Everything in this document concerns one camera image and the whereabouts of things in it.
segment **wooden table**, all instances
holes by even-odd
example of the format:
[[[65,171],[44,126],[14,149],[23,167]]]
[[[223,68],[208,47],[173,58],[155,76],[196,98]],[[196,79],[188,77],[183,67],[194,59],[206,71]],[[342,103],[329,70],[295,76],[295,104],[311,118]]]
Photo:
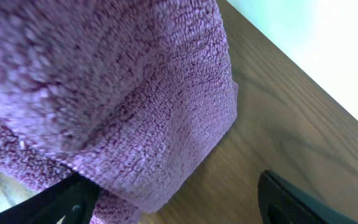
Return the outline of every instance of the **wooden table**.
[[[219,6],[238,118],[171,201],[141,223],[262,223],[257,181],[265,169],[358,221],[358,122],[229,3]],[[0,195],[27,194],[15,189],[0,187]]]

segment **purple towel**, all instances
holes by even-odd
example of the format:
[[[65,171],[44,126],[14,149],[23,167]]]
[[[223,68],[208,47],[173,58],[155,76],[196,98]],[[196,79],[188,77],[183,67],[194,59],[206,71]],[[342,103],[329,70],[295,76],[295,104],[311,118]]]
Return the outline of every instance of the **purple towel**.
[[[0,0],[0,171],[103,189],[93,223],[134,223],[180,188],[236,118],[209,0]]]

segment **towel fold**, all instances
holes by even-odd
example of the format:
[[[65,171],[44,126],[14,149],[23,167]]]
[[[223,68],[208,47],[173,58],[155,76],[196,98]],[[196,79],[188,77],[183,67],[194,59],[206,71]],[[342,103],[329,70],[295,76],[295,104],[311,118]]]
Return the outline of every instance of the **towel fold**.
[[[93,223],[165,204],[236,118],[218,6],[0,1],[0,171],[102,187]]]

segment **brown wooden floor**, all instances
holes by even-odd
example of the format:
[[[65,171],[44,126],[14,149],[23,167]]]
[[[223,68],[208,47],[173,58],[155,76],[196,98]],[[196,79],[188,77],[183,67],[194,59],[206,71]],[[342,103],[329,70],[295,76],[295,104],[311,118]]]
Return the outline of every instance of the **brown wooden floor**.
[[[264,169],[358,221],[358,122],[232,6],[219,5],[239,84],[237,121],[171,201],[141,223],[262,223]]]

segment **wood grain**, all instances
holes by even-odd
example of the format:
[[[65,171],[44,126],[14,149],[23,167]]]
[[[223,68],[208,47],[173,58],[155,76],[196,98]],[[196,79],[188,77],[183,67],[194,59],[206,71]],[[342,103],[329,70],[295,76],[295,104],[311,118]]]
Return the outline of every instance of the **wood grain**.
[[[140,223],[262,223],[264,169],[358,221],[358,122],[226,1],[219,7],[238,118],[166,206]],[[4,208],[26,192],[14,180],[0,183]]]

